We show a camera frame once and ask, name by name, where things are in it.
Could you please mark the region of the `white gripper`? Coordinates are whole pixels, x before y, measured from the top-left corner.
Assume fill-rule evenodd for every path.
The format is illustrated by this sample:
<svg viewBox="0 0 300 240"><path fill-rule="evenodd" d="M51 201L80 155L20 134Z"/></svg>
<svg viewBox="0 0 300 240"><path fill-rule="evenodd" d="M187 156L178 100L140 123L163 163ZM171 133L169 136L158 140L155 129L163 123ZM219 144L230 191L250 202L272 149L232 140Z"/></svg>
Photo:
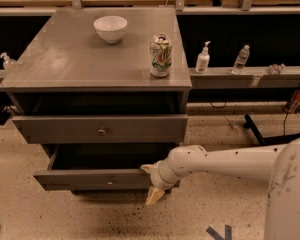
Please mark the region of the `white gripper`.
<svg viewBox="0 0 300 240"><path fill-rule="evenodd" d="M172 188L181 179L179 173L181 167L168 160L160 160L154 165L143 164L140 169L150 174L153 185L148 190L146 199L148 206L156 204L165 194L164 190Z"/></svg>

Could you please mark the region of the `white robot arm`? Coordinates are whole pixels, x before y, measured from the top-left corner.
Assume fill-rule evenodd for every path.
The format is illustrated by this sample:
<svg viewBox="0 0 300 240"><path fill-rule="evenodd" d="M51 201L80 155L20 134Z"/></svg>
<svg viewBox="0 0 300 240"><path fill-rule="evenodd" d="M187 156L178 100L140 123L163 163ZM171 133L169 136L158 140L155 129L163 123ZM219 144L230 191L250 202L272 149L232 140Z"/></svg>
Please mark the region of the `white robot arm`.
<svg viewBox="0 0 300 240"><path fill-rule="evenodd" d="M264 240L300 240L300 137L288 144L213 152L200 145L181 146L141 169L151 180L148 205L180 179L198 172L266 182Z"/></svg>

